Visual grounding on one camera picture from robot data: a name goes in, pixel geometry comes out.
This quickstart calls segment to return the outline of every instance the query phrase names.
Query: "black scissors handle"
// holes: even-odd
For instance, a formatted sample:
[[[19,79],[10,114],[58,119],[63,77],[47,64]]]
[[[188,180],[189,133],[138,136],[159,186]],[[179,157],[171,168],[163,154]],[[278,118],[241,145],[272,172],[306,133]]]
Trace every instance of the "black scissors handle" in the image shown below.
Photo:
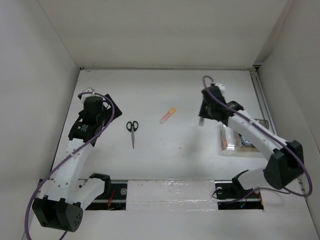
[[[133,131],[137,131],[139,127],[139,123],[137,121],[128,121],[126,123],[126,129],[128,129],[129,132],[131,132],[131,130],[133,129]]]

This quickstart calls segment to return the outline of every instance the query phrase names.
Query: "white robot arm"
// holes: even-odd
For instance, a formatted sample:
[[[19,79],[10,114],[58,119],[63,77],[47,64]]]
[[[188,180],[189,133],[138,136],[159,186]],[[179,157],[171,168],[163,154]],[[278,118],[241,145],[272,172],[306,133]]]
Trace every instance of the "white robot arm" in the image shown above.
[[[305,171],[303,164],[303,148],[297,141],[287,140],[273,134],[254,120],[237,102],[226,103],[223,93],[225,87],[219,83],[202,90],[203,101],[199,117],[222,122],[250,141],[268,160],[266,167],[246,170],[232,179],[232,186],[225,189],[225,198],[239,199],[250,193],[255,187],[271,186],[277,190],[283,189]]]
[[[94,90],[88,88],[84,92],[94,93]],[[101,96],[110,101],[113,109],[104,106]],[[108,197],[111,193],[109,175],[94,173],[81,188],[77,183],[85,161],[96,144],[97,138],[94,137],[107,127],[108,122],[122,115],[108,94],[85,94],[81,95],[80,100],[83,110],[68,135],[66,155],[71,157],[59,168],[44,197],[36,198],[32,204],[41,226],[69,232],[79,228],[84,210],[95,198],[102,195]]]

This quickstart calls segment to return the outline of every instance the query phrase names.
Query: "marker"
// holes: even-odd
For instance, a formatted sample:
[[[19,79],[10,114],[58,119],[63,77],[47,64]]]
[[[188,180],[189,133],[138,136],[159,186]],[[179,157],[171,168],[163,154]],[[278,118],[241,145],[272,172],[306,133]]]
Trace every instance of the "marker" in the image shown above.
[[[168,118],[169,118],[172,114],[175,113],[175,111],[176,111],[176,108],[175,108],[175,107],[171,108],[171,109],[163,116],[163,118],[161,118],[160,123],[161,123],[161,124],[164,124],[164,123],[168,120]]]

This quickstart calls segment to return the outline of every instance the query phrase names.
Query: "scissors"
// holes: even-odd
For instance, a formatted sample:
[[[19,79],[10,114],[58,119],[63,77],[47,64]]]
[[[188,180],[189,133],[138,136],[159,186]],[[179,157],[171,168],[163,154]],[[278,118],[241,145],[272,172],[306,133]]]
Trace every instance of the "scissors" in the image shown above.
[[[135,131],[137,131],[139,123],[137,121],[128,121],[126,123],[126,129],[131,133],[132,147],[135,149]]]

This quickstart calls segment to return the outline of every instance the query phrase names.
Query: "white table surface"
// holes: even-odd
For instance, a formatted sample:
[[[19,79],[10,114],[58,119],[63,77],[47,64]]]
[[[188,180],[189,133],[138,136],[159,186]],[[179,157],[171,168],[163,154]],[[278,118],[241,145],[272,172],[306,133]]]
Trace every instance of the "white table surface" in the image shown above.
[[[219,155],[219,124],[206,120],[204,127],[198,126],[203,75],[225,84],[227,101],[238,101],[254,118],[262,117],[247,71],[81,71],[54,165],[62,159],[69,130],[82,109],[76,96],[91,86],[109,93],[123,115],[98,139],[81,178],[97,172],[134,181],[128,182],[127,210],[86,211],[80,228],[65,240],[318,240],[302,197],[263,191],[264,211],[218,210],[211,198],[212,180],[230,179],[265,166],[266,160]],[[176,113],[159,124],[171,107]],[[131,120],[139,122],[134,150],[125,126]],[[297,181],[289,187],[300,190]],[[33,240],[57,240],[61,234],[33,218]]]
[[[111,179],[191,180],[229,179],[246,169],[263,167],[263,158],[229,157],[221,151],[221,123],[205,120],[198,126],[202,76],[226,86],[226,101],[238,101],[254,117],[262,118],[248,71],[244,70],[83,70],[54,160],[65,156],[69,131],[83,109],[77,95],[87,87],[110,94],[123,112],[98,138],[80,175],[108,174]],[[172,108],[165,124],[160,119]],[[135,149],[126,129],[136,120]]]

